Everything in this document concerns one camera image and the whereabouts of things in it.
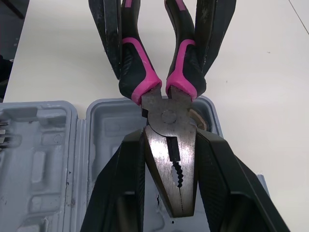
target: gray plastic tool case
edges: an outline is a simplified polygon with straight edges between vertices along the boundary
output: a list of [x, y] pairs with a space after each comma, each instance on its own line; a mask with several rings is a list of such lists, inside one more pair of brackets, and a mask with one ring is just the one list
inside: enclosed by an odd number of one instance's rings
[[[222, 136], [212, 102], [194, 105]], [[78, 232], [97, 175], [123, 137], [146, 125], [125, 99], [95, 101], [85, 120], [66, 101], [2, 103], [0, 122], [8, 122], [0, 128], [0, 232]], [[145, 232], [207, 231], [199, 191], [193, 217], [170, 218], [148, 169], [145, 178]]]

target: pink rubber grip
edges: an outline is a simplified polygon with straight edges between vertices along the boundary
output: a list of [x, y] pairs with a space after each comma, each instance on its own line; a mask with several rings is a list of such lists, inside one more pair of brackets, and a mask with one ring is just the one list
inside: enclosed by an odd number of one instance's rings
[[135, 49], [137, 50], [143, 62], [144, 68], [146, 70], [146, 76], [144, 80], [134, 89], [131, 95], [132, 101], [135, 102], [137, 105], [140, 105], [142, 95], [157, 85], [162, 86], [162, 81], [159, 79], [155, 71], [152, 69], [150, 61], [147, 58], [147, 55], [142, 45], [137, 39], [128, 37], [128, 38], [124, 38], [122, 42], [123, 44], [131, 43], [134, 45]]
[[166, 82], [166, 93], [170, 86], [175, 86], [191, 96], [191, 100], [197, 98], [197, 90], [183, 75], [184, 56], [188, 45], [195, 45], [194, 40], [184, 40], [179, 46], [176, 58], [175, 70], [169, 75]]

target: metal pliers head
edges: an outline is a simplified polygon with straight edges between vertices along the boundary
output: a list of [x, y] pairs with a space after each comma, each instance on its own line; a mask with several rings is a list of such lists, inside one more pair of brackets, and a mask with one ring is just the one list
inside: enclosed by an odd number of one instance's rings
[[176, 87], [163, 99], [159, 87], [142, 96], [146, 162], [171, 217], [194, 214], [196, 127], [190, 124], [191, 97]]

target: pliers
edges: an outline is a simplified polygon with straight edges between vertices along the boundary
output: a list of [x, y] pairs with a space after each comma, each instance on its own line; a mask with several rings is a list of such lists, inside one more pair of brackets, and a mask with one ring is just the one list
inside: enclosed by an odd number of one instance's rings
[[176, 49], [166, 93], [139, 37], [140, 0], [124, 0], [121, 8], [123, 68], [120, 92], [141, 105], [148, 119], [144, 128], [146, 162], [172, 217], [192, 216], [197, 182], [194, 175], [196, 127], [190, 123], [191, 102], [206, 90], [197, 59], [195, 28], [182, 0], [165, 0], [176, 34]]
[[145, 161], [173, 218], [193, 215], [198, 182], [211, 232], [288, 231], [255, 174], [228, 143], [190, 123], [188, 110], [206, 90], [204, 76], [235, 3], [197, 0], [194, 27], [182, 0], [165, 0], [176, 34], [166, 99], [138, 34], [140, 0], [123, 0], [121, 7], [120, 0], [89, 0], [120, 92], [141, 106], [147, 125], [125, 136], [98, 175], [81, 232], [143, 231]]

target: white table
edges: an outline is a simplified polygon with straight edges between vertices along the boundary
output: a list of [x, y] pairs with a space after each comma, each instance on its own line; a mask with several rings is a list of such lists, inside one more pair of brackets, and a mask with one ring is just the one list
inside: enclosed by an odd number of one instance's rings
[[[165, 79], [175, 38], [163, 0], [142, 1], [139, 30]], [[234, 153], [265, 175], [291, 231], [307, 231], [309, 36], [289, 1], [238, 0], [206, 79]], [[67, 100], [83, 118], [94, 100], [120, 96], [88, 1], [30, 0], [4, 101]]]

